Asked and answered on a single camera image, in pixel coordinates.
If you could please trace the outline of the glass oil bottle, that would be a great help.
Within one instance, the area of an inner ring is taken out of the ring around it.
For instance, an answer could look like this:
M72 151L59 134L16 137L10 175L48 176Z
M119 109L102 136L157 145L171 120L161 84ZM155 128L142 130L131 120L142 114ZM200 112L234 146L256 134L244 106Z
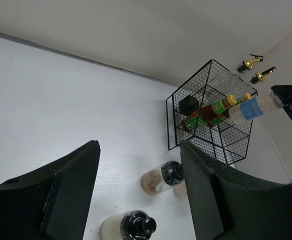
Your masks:
M232 75L230 78L230 90L231 94L234 94L235 97L241 97L245 94L255 95L256 90L254 85L263 83L266 80L266 76L272 74L277 68L275 66L263 71L256 72L249 81L249 83L244 82L237 75Z
M240 79L240 75L250 71L253 65L264 60L262 55L250 54L252 59L244 59L235 72L223 71L213 75L208 85L223 95L232 94L238 97L241 94L250 92L251 86Z

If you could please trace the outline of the brown spice jar black cap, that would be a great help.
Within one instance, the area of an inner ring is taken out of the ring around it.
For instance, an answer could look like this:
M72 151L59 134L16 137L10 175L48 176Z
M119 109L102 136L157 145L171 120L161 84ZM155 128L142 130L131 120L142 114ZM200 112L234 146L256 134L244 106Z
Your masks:
M182 164L171 160L146 172L141 177L141 186L145 193L156 196L173 189L184 180Z

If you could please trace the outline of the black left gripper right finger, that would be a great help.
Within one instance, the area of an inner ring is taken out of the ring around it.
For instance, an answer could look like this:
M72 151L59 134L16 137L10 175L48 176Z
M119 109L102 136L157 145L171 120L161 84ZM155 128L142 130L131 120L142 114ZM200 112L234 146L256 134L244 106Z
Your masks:
M189 141L180 157L198 240L292 240L292 183L253 177Z

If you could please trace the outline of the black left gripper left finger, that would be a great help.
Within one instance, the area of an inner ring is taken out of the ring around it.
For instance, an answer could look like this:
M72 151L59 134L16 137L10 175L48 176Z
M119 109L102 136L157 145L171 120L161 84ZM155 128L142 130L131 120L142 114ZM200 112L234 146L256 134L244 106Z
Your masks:
M0 184L0 240L81 240L100 160L91 140Z

